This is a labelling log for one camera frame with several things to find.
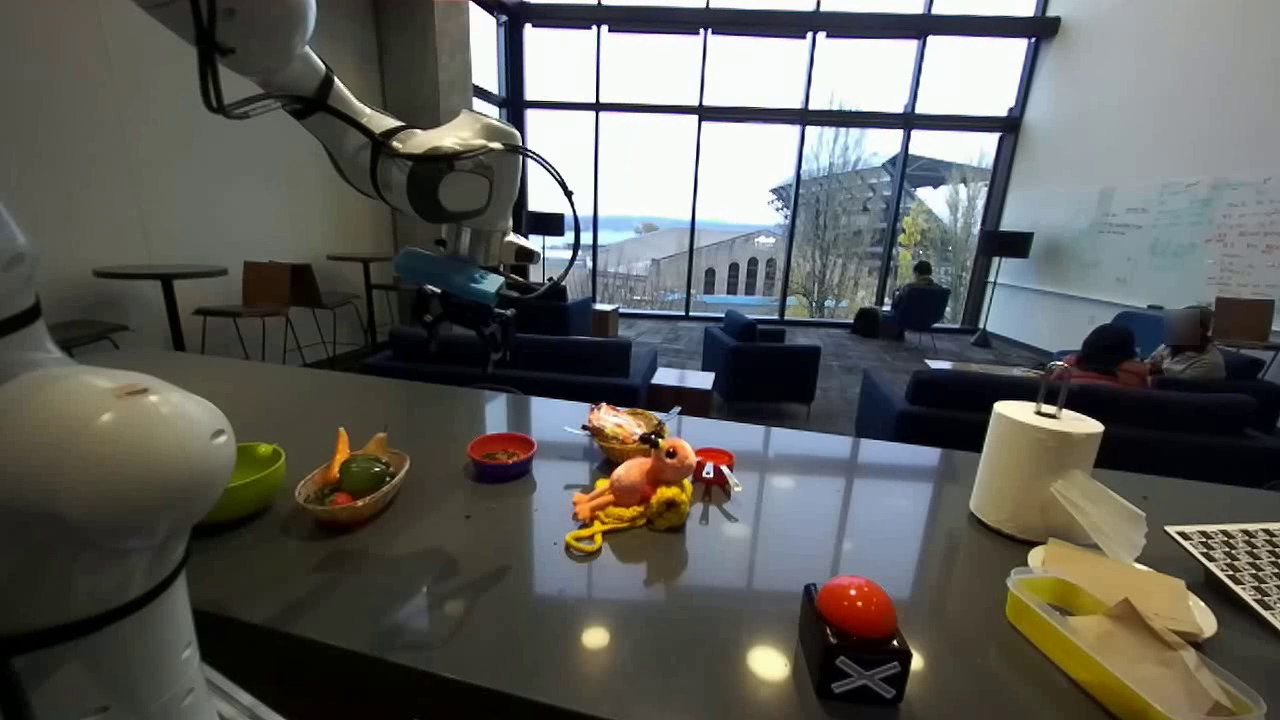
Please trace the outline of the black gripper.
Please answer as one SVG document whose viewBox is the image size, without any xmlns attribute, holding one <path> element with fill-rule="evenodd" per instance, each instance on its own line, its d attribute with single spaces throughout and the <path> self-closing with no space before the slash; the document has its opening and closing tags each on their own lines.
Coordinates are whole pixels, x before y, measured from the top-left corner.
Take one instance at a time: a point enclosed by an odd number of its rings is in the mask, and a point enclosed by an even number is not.
<svg viewBox="0 0 1280 720">
<path fill-rule="evenodd" d="M 499 343 L 499 314 L 488 300 L 466 300 L 458 294 L 443 294 L 435 285 L 421 285 L 417 296 L 412 296 L 412 309 L 432 334 L 463 329 L 483 348 Z"/>
</svg>

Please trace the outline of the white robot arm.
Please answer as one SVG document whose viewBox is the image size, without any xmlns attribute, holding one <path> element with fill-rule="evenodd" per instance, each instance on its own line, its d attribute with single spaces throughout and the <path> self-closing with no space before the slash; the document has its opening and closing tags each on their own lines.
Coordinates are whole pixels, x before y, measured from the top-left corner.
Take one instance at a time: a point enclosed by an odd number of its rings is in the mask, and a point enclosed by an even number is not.
<svg viewBox="0 0 1280 720">
<path fill-rule="evenodd" d="M 429 223 L 511 239 L 519 132 L 471 108 L 405 123 L 312 47 L 315 0 L 136 0 L 194 47 L 206 111 L 305 123 L 340 179 Z M 0 665 L 3 720 L 221 720 L 189 537 L 231 481 L 231 420 L 148 374 L 72 359 L 30 243 L 0 228 Z"/>
</svg>

